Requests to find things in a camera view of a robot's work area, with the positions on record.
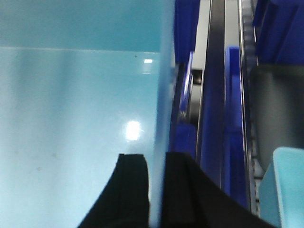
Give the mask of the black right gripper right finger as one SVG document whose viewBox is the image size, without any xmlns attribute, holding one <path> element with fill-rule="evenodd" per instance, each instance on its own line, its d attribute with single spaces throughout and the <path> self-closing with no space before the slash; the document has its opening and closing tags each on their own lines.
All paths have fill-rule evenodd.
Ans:
<svg viewBox="0 0 304 228">
<path fill-rule="evenodd" d="M 270 228 L 237 204 L 187 153 L 166 153 L 163 228 Z"/>
</svg>

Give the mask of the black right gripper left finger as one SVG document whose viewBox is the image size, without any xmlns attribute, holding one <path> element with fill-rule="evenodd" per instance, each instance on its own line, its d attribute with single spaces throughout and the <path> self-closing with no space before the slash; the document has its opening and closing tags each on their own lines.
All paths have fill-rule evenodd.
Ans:
<svg viewBox="0 0 304 228">
<path fill-rule="evenodd" d="M 149 176 L 142 154 L 120 154 L 104 190 L 80 228 L 147 228 Z"/>
</svg>

